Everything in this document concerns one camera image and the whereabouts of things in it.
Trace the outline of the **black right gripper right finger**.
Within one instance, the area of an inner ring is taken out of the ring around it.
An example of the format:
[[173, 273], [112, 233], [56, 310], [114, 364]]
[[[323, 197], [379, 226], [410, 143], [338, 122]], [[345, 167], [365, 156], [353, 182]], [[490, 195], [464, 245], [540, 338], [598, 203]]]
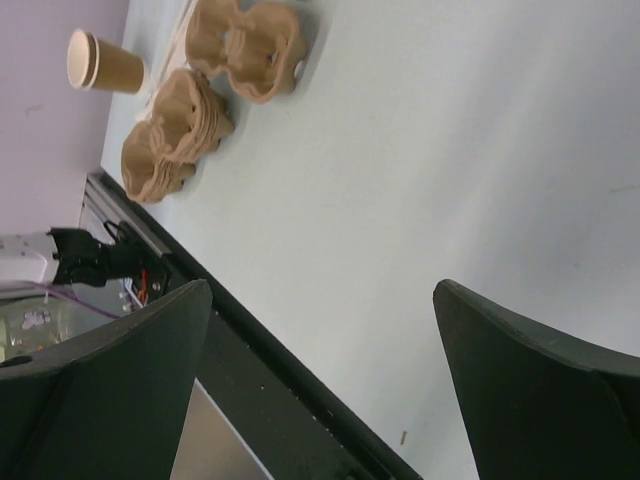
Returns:
[[433, 303], [480, 478], [638, 478], [638, 358], [452, 280]]

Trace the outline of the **single brown pulp cup carrier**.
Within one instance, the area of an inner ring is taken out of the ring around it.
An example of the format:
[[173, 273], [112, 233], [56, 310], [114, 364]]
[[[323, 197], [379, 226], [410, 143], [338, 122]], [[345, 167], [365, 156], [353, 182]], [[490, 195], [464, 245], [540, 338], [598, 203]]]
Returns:
[[295, 90], [297, 65], [308, 53], [294, 9], [259, 2], [198, 1], [185, 35], [189, 65], [207, 77], [226, 74], [241, 97], [265, 104]]

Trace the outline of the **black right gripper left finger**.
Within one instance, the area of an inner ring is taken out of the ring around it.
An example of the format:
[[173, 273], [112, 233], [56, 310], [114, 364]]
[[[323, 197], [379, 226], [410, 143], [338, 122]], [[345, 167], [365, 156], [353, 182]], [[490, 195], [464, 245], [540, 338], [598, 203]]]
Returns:
[[4, 479], [170, 477], [211, 314], [204, 280], [1, 365]]

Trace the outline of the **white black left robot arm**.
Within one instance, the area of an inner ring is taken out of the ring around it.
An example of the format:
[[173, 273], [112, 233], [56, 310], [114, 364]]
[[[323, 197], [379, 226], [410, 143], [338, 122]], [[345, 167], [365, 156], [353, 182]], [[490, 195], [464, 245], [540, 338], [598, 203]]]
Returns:
[[144, 250], [132, 241], [108, 244], [80, 228], [1, 237], [1, 293], [38, 285], [84, 284], [134, 278], [144, 269]]

